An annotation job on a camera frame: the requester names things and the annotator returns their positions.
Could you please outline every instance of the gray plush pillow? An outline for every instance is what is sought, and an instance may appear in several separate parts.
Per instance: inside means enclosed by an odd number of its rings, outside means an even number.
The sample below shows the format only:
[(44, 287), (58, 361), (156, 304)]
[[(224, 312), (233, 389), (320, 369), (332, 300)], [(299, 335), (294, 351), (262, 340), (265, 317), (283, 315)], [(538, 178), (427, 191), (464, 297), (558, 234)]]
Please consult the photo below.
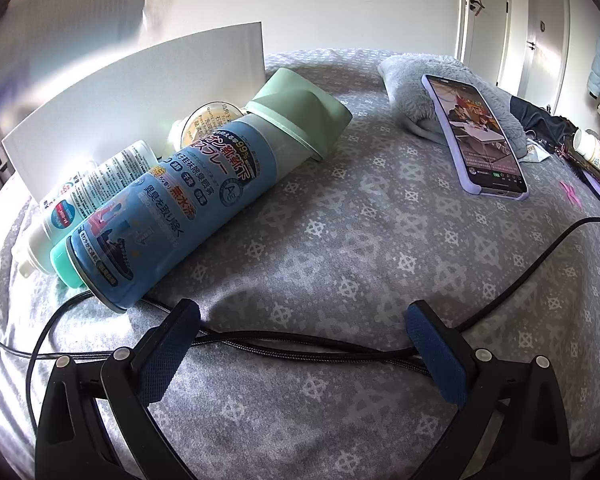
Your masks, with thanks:
[(487, 83), (451, 56), (398, 54), (385, 59), (378, 72), (384, 80), (394, 118), (411, 133), (446, 144), (433, 102), (422, 86), (422, 75), (430, 74), (475, 86), (495, 114), (517, 158), (526, 155), (526, 135), (520, 122), (510, 113), (511, 95)]

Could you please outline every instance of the closet door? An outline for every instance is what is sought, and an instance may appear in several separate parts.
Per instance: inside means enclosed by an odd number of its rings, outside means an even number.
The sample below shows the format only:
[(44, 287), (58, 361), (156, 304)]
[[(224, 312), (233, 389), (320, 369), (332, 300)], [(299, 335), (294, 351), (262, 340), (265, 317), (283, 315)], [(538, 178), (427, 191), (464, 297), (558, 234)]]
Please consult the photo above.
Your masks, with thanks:
[(525, 63), (518, 96), (540, 108), (555, 107), (562, 77), (564, 0), (529, 0)]

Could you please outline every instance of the clamp jaw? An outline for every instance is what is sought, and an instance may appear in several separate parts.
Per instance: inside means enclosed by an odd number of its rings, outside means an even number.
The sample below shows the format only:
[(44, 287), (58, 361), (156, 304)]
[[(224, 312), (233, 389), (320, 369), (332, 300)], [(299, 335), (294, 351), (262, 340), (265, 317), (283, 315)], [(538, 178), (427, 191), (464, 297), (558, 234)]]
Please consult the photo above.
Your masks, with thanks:
[(147, 410), (162, 399), (200, 329), (200, 310), (180, 300), (133, 348), (104, 361), (59, 357), (42, 403), (36, 439), (38, 480), (137, 480), (111, 445), (95, 399), (107, 399), (147, 480), (195, 480)]
[(569, 479), (569, 431), (554, 370), (545, 356), (500, 361), (473, 350), (425, 301), (405, 315), (407, 332), (447, 402), (458, 412), (412, 480), (456, 480), (474, 455), (499, 401), (509, 399), (496, 441), (473, 480)]

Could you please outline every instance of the phone screen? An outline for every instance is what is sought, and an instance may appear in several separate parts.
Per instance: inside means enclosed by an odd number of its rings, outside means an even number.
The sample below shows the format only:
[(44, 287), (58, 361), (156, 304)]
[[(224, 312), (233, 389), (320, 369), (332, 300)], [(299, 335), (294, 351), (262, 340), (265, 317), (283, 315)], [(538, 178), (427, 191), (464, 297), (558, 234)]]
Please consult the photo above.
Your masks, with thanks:
[(526, 192), (516, 156), (477, 89), (451, 79), (427, 79), (451, 125), (471, 182), (490, 189)]

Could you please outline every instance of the teal spray can cap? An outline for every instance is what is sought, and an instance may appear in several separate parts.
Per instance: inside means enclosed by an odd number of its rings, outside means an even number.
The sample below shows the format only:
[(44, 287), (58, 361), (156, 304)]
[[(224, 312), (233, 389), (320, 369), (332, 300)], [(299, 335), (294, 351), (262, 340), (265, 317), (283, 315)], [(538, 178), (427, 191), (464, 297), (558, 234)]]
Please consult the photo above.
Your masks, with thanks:
[(245, 109), (309, 148), (316, 160), (327, 156), (352, 117), (335, 97), (287, 68), (279, 68)]
[(60, 278), (66, 286), (78, 288), (84, 285), (84, 281), (75, 270), (74, 264), (71, 263), (67, 252), (67, 242), (70, 234), (60, 240), (56, 246), (51, 249), (49, 256), (51, 257), (51, 265), (53, 265), (58, 278)]

